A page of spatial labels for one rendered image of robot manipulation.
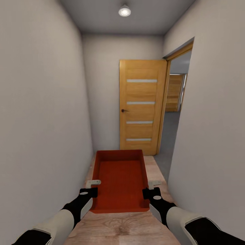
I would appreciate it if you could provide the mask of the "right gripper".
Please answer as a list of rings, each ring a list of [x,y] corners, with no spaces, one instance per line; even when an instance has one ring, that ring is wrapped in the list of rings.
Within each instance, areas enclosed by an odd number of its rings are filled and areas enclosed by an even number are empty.
[[[149,188],[146,187],[146,189],[143,189],[142,192],[143,192],[144,199],[149,199],[151,193],[158,193],[161,196],[159,187],[155,187],[153,190],[150,190]]]

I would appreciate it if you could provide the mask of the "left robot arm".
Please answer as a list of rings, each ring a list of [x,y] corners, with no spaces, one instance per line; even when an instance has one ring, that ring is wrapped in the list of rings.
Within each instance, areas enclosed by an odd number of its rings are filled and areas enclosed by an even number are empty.
[[[98,188],[91,185],[100,184],[100,180],[87,180],[79,197],[50,218],[29,228],[12,245],[63,245],[76,224],[91,209],[93,198],[98,197]]]

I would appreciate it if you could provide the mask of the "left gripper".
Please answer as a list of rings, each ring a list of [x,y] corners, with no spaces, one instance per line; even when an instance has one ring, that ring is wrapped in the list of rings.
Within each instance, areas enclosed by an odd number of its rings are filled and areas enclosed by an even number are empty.
[[[83,192],[83,191],[90,191],[91,194],[92,194],[92,198],[98,197],[98,188],[97,187],[93,187],[93,188],[90,188],[90,189],[81,188],[80,189],[80,193]]]

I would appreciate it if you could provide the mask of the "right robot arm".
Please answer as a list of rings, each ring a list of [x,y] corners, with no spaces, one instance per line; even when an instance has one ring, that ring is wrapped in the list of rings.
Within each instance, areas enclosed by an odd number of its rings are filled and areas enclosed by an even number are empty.
[[[161,180],[148,181],[143,189],[144,199],[149,199],[151,213],[172,232],[181,245],[245,245],[245,241],[234,237],[206,218],[186,211],[176,204],[163,200],[159,187]]]

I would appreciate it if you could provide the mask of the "storage box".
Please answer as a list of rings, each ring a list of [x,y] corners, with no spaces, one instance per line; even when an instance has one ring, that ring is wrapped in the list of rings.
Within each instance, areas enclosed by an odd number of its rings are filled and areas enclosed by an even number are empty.
[[[150,210],[143,189],[149,188],[142,149],[97,151],[92,180],[100,180],[89,211],[133,213]]]

